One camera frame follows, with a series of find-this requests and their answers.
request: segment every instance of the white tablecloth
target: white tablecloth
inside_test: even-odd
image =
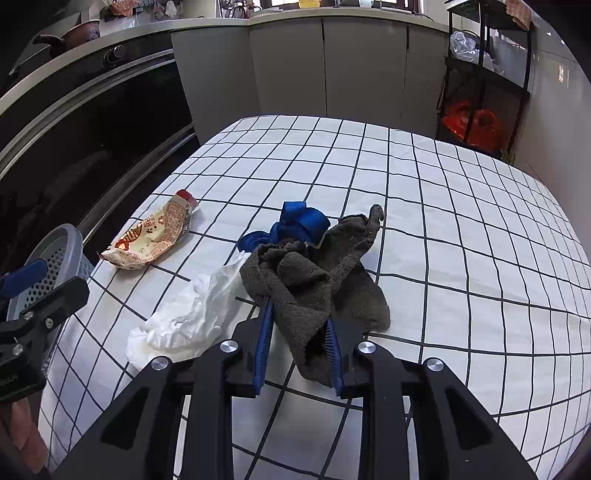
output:
[[[404,131],[263,116],[209,140],[123,230],[182,188],[202,200],[191,232],[144,271],[100,262],[87,306],[64,328],[41,404],[51,468],[137,373],[125,357],[130,329],[196,273],[228,262],[243,234],[268,231],[286,200],[305,200],[333,223],[382,205],[384,229],[363,264],[392,323],[370,340],[410,361],[443,359],[540,479],[556,474],[580,442],[591,421],[589,263],[540,182]],[[245,292],[233,303],[225,337],[257,314]],[[275,330],[260,397],[233,402],[235,478],[356,479],[360,405],[304,380]],[[412,422],[408,430],[416,477]]]

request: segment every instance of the pan handle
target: pan handle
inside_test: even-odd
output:
[[[63,38],[56,37],[55,35],[40,34],[33,39],[33,43],[47,43],[52,47],[64,48],[66,42]]]

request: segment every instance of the orange plastic bag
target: orange plastic bag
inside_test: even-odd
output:
[[[460,141],[463,141],[466,135],[470,109],[470,102],[461,100],[450,105],[446,116],[442,119],[443,125]],[[503,126],[493,112],[490,110],[474,112],[474,123],[470,129],[467,144],[489,153],[498,152],[503,147]]]

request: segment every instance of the perforated basket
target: perforated basket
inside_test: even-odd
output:
[[[18,297],[11,299],[7,320],[17,319],[25,308],[74,276],[87,280],[93,266],[82,253],[82,247],[82,234],[69,223],[64,223],[49,232],[29,255],[26,263],[42,258],[47,263],[47,275]],[[51,357],[59,330],[54,330],[48,338],[47,357]]]

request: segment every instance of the gray cabinet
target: gray cabinet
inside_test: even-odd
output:
[[[329,117],[398,128],[406,24],[374,18],[323,18]]]
[[[201,142],[239,118],[273,114],[343,118],[435,136],[445,32],[331,16],[171,36]]]
[[[201,143],[239,118],[261,114],[247,28],[195,28],[171,36]]]
[[[437,98],[445,75],[447,34],[408,26],[404,100],[399,128],[435,137]]]
[[[322,19],[249,28],[261,113],[326,116]]]

